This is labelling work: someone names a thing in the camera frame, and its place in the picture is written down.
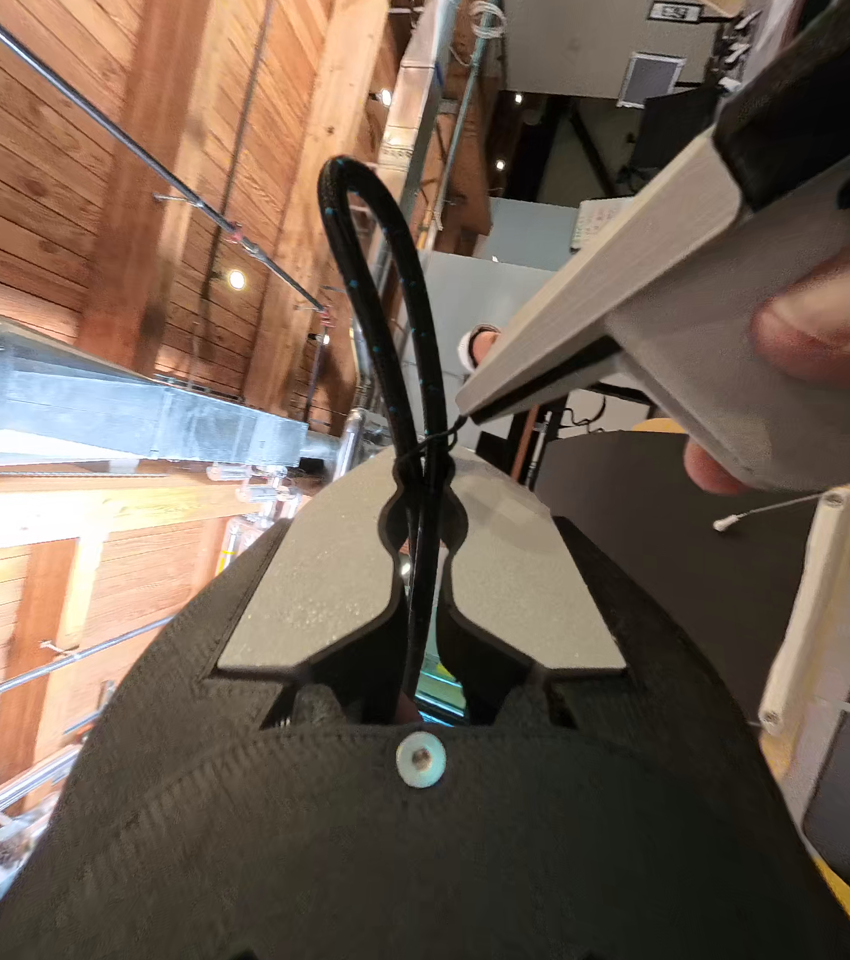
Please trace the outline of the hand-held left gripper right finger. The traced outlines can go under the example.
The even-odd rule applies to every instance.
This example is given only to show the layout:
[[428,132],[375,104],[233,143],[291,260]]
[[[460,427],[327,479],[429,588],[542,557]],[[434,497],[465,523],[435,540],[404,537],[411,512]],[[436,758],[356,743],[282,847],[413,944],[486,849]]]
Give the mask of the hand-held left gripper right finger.
[[468,690],[618,675],[625,659],[550,511],[472,453],[455,453],[436,612],[442,665]]

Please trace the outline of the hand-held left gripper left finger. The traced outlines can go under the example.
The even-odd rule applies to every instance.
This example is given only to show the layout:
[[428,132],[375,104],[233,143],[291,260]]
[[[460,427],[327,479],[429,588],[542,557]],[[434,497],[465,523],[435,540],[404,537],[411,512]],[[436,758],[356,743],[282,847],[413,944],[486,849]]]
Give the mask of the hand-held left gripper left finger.
[[395,457],[377,455],[311,499],[240,614],[224,674],[398,686],[407,658],[407,517]]

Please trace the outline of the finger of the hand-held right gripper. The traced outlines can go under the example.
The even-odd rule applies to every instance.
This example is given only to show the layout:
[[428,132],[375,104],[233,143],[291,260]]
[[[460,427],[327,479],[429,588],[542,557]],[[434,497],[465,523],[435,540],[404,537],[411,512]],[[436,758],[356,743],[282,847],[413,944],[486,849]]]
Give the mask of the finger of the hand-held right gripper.
[[622,374],[747,486],[850,482],[850,389],[782,373],[748,331],[850,247],[849,181],[850,156],[753,212],[701,134],[518,310],[458,412],[479,425]]

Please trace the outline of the black twist tie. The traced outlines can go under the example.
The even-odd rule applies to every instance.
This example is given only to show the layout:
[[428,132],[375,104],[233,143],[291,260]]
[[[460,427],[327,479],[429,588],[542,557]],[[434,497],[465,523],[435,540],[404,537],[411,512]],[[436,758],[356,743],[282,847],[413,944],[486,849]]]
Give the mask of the black twist tie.
[[466,426],[469,419],[467,415],[459,416],[454,424],[445,431],[427,435],[405,453],[396,454],[395,462],[421,459],[429,453],[449,455],[457,444],[459,432]]

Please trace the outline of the person's right hand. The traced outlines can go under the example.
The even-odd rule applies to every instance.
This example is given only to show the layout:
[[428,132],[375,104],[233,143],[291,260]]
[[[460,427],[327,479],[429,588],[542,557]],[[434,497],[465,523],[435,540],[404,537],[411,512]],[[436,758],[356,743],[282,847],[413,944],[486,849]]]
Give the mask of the person's right hand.
[[749,336],[783,374],[850,390],[850,246],[768,300]]

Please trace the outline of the black wood-edged board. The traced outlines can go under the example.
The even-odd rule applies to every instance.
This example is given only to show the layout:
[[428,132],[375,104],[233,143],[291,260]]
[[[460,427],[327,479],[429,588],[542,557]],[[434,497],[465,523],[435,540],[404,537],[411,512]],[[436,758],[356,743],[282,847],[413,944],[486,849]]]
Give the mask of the black wood-edged board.
[[714,521],[793,495],[710,496],[687,476],[684,447],[677,433],[646,430],[556,439],[545,449],[534,492],[667,612],[757,726],[815,506],[717,534]]

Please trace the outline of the thin ceiling pipe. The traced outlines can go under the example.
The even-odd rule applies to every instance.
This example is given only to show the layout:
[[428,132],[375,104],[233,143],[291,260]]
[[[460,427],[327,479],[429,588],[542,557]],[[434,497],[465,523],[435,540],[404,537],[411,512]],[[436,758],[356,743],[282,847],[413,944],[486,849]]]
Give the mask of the thin ceiling pipe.
[[173,174],[166,165],[159,162],[148,150],[131,136],[106,113],[94,105],[77,88],[60,76],[44,60],[34,54],[23,42],[19,41],[11,32],[0,24],[0,44],[22,61],[33,72],[42,77],[48,84],[57,90],[68,102],[77,107],[84,115],[90,118],[96,126],[103,129],[107,135],[122,147],[128,150],[133,157],[142,162],[152,173],[166,184],[173,194],[162,195],[161,199],[168,202],[179,202],[197,210],[208,220],[214,223],[222,232],[224,238],[238,246],[248,257],[263,264],[275,277],[285,283],[288,288],[299,295],[314,313],[325,313],[326,305],[316,296],[306,290],[290,273],[283,269],[262,247],[248,238],[239,225],[224,216],[224,213],[209,203],[191,189],[176,174]]

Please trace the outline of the silver ceiling duct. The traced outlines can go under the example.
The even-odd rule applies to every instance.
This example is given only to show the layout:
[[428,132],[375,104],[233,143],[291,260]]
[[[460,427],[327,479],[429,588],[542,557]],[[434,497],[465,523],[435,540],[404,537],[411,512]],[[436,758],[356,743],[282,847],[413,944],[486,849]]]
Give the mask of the silver ceiling duct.
[[305,423],[136,375],[0,316],[0,468],[170,461],[332,470]]

